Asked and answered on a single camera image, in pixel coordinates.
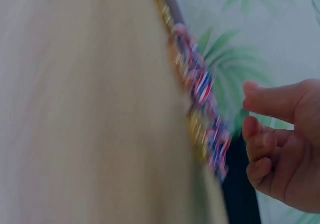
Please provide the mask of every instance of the beige fabric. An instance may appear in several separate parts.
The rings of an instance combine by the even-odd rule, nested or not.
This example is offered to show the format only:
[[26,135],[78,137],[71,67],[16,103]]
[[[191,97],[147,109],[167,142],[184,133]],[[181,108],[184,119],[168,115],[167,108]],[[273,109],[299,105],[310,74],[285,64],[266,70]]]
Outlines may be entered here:
[[153,1],[0,0],[1,224],[191,222]]

